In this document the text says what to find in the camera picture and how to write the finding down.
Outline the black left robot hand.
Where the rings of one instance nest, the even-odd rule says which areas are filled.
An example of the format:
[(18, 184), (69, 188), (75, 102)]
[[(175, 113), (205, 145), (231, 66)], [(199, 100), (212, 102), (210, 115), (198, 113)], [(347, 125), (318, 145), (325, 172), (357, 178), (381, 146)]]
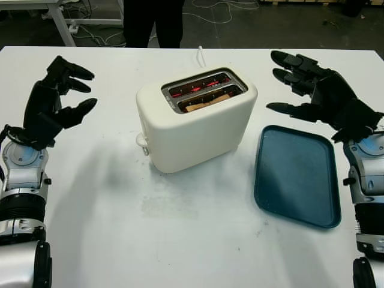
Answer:
[(61, 106), (61, 96), (70, 90), (90, 93), (91, 88), (82, 80), (93, 80), (91, 71), (57, 56), (47, 68), (44, 79), (35, 83), (29, 96), (23, 127), (71, 128), (82, 123), (83, 118), (96, 105), (97, 99), (89, 98), (76, 107)]

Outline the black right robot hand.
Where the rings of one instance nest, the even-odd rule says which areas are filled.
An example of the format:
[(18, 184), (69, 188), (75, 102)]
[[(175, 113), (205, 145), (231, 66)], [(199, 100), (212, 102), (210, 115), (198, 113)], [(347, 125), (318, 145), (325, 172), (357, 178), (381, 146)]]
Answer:
[(317, 60), (301, 54), (273, 50), (271, 59), (280, 66), (273, 69), (274, 77), (290, 86), (293, 93), (309, 95), (311, 101), (299, 106), (269, 103), (267, 108), (308, 122), (320, 120), (338, 129), (334, 123), (336, 114), (350, 100), (357, 98), (344, 78), (332, 69), (320, 67)]

